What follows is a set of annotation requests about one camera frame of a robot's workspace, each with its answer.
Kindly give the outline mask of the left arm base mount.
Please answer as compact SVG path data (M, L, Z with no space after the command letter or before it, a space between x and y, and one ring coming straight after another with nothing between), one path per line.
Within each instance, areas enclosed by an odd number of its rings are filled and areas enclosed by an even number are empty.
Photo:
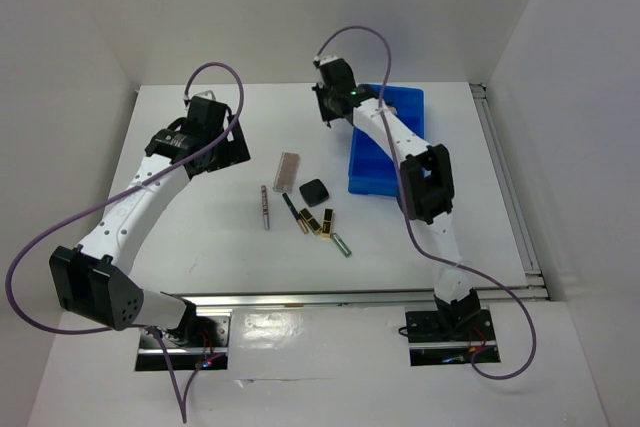
M176 371L193 371L199 366L205 371L227 369L231 312L210 311L206 318L208 321L205 326L191 340L181 340L160 331L161 339ZM140 333L134 370L136 372L168 370L159 342L145 330Z

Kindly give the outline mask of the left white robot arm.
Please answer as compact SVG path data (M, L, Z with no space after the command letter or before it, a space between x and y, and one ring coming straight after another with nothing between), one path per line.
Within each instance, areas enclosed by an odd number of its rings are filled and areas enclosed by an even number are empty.
M59 246L49 266L61 307L115 331L157 327L176 346L199 340L211 322L194 303L139 287L129 276L135 258L171 201L193 177L248 161L240 124L230 108L194 97L186 116L158 131L130 185L74 248Z

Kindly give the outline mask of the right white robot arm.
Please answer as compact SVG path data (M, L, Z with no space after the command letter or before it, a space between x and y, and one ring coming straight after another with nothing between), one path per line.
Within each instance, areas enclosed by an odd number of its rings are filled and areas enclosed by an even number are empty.
M460 338L480 312L480 303L460 269L461 255L452 227L455 190L448 149L415 134L387 106L382 89L358 85L344 59L317 56L313 65L320 75L313 91L323 121L349 121L393 162L399 206L410 225L422 224L428 253L440 264L433 274L436 326L444 337Z

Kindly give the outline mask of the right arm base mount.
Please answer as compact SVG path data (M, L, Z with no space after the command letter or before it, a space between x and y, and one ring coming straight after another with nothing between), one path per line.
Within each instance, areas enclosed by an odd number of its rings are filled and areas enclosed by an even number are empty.
M398 334L408 341L410 364L445 366L476 363L499 363L500 353L492 317L483 309L461 332L450 333L441 324L436 311L409 311Z

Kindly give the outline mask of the black square compact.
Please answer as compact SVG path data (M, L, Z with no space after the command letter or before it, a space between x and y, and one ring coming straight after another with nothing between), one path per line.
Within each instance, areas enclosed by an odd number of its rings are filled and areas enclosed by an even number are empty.
M316 178L299 187L304 202L309 207L315 207L329 199L329 192L324 183Z

